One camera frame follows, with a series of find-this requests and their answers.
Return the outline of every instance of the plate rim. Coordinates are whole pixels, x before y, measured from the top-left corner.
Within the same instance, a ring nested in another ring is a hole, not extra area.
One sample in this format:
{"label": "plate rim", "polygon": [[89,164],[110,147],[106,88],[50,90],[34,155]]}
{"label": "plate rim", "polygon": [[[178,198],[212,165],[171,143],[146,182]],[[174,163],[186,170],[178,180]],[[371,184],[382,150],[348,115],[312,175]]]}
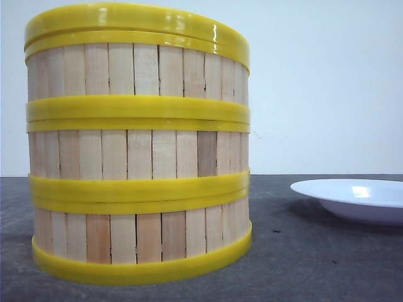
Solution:
{"label": "plate rim", "polygon": [[354,201],[348,201],[348,200],[343,200],[343,199],[338,199],[338,198],[331,198],[331,197],[320,197],[320,196],[315,196],[313,194],[307,194],[303,193],[301,191],[297,190],[297,186],[301,185],[301,183],[308,183],[308,182],[316,182],[316,181],[371,181],[371,182],[388,182],[388,183],[399,183],[403,186],[403,181],[388,181],[385,179],[359,179],[359,178],[325,178],[325,179],[307,179],[305,181],[297,181],[294,182],[290,185],[290,189],[298,194],[304,195],[304,196],[309,196],[312,198],[316,199],[321,199],[321,200],[326,200],[326,201],[332,201],[335,203],[342,203],[342,204],[352,204],[356,206],[371,206],[371,207],[376,207],[376,208],[396,208],[396,209],[403,209],[403,202],[402,204],[380,204],[380,203],[368,203],[368,202],[360,202],[356,203]]}

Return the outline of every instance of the white plate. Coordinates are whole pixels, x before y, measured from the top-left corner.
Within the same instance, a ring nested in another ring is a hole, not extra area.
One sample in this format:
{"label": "white plate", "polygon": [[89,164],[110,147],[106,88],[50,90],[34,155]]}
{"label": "white plate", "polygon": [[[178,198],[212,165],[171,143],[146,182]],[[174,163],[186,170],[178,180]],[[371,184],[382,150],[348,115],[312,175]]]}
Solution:
{"label": "white plate", "polygon": [[371,179],[315,179],[291,185],[320,199],[338,217],[376,225],[403,225],[403,182]]}

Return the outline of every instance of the wooden slat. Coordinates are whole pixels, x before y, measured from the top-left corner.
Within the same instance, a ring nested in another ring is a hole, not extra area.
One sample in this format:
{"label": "wooden slat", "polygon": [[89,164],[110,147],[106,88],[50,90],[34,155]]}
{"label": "wooden slat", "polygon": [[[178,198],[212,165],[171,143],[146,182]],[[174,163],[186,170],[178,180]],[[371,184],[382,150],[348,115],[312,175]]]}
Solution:
{"label": "wooden slat", "polygon": [[[234,102],[234,61],[223,58],[222,59],[222,100]],[[230,159],[230,141],[232,134],[226,135],[220,132],[217,138],[217,170],[219,174],[226,174],[230,172],[230,167],[226,166],[228,159]],[[221,146],[229,146],[228,149],[221,149]],[[234,202],[223,204],[222,206],[222,238],[224,245],[231,244],[236,239],[236,216]]]}
{"label": "wooden slat", "polygon": [[[134,94],[133,45],[109,44],[110,94]],[[127,178],[126,130],[102,134],[103,178]],[[135,215],[111,215],[112,264],[136,262]]]}
{"label": "wooden slat", "polygon": [[[64,95],[64,64],[63,48],[52,48],[47,51],[47,70],[49,96]],[[59,168],[59,133],[48,131],[45,136],[47,148],[47,176],[51,178],[60,177]],[[52,211],[52,245],[53,253],[56,256],[67,257],[67,223],[66,214]]]}
{"label": "wooden slat", "polygon": [[[242,104],[249,106],[248,100],[248,77],[249,73],[245,67],[242,67]],[[249,134],[241,133],[241,169],[243,171],[249,168]],[[244,197],[244,231],[249,228],[249,197]]]}
{"label": "wooden slat", "polygon": [[[28,62],[28,100],[47,98],[49,96],[48,70],[47,70],[47,52],[39,52],[33,55]],[[35,172],[37,176],[46,177],[46,158],[45,158],[45,133],[35,134]],[[52,253],[52,221],[50,211],[34,207],[35,215],[35,238],[39,247]]]}
{"label": "wooden slat", "polygon": [[[159,79],[161,96],[183,96],[183,50],[159,47]],[[152,134],[152,177],[176,177],[176,132]],[[162,260],[186,257],[185,212],[162,215]]]}
{"label": "wooden slat", "polygon": [[[242,104],[243,98],[242,65],[234,62],[234,101]],[[230,169],[232,173],[241,171],[241,133],[233,132],[230,135]],[[236,239],[240,239],[245,233],[244,223],[244,198],[234,201]]]}
{"label": "wooden slat", "polygon": [[[84,45],[69,45],[63,49],[64,93],[83,95],[85,90]],[[79,179],[79,131],[59,131],[60,178]],[[67,257],[87,261],[86,215],[67,214]]]}
{"label": "wooden slat", "polygon": [[[84,45],[86,94],[109,94],[108,45]],[[101,131],[79,132],[82,179],[102,179]],[[111,263],[110,216],[87,215],[87,261]]]}
{"label": "wooden slat", "polygon": [[[134,83],[136,94],[158,95],[158,51],[156,45],[135,44]],[[152,134],[150,130],[128,130],[129,179],[151,179]],[[136,215],[137,262],[161,261],[161,214]]]}
{"label": "wooden slat", "polygon": [[[222,99],[222,59],[218,55],[211,53],[205,54],[205,82],[206,82],[206,98]],[[218,145],[217,141],[222,142],[221,133],[216,134],[216,142],[214,143],[215,154],[217,158]],[[217,167],[214,162],[214,171],[212,175],[217,175]],[[206,208],[206,250],[211,252],[222,247],[222,206],[212,206]]]}
{"label": "wooden slat", "polygon": [[[193,98],[205,97],[205,78],[204,78],[204,59],[203,52],[197,50],[183,50],[183,82],[184,82],[184,96]],[[187,151],[181,152],[181,157],[178,157],[178,168],[183,169],[185,164],[198,166],[200,157],[202,160],[208,160],[209,154],[198,154],[197,146],[199,144],[197,131],[177,131],[178,138],[176,148],[185,149]],[[214,132],[203,133],[203,135],[214,135]],[[191,143],[187,145],[180,145],[183,142],[182,137],[186,137]],[[200,171],[197,169],[193,171],[194,174],[188,177],[200,176]],[[204,254],[206,252],[206,233],[205,233],[205,209],[195,209],[186,211],[186,256],[191,257],[197,254]]]}

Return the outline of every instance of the stacked steamer tiers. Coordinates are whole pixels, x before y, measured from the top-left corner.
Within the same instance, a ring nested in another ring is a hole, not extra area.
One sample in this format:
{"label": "stacked steamer tiers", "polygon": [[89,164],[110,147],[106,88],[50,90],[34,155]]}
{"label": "stacked steamer tiers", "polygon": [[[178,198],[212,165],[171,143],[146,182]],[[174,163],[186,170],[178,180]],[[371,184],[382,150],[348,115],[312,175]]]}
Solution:
{"label": "stacked steamer tiers", "polygon": [[145,284],[247,252],[240,34],[175,9],[79,4],[33,18],[25,52],[39,268]]}

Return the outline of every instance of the gray countertop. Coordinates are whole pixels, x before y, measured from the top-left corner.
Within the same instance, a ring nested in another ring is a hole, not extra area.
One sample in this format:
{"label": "gray countertop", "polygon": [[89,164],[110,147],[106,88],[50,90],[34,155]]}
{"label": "gray countertop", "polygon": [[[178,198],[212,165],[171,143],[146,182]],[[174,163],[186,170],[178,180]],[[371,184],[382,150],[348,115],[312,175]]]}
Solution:
{"label": "gray countertop", "polygon": [[289,189],[318,178],[403,181],[403,175],[252,176],[253,244],[204,276],[149,286],[56,279],[31,259],[25,177],[1,179],[1,301],[403,301],[403,228],[344,221]]}

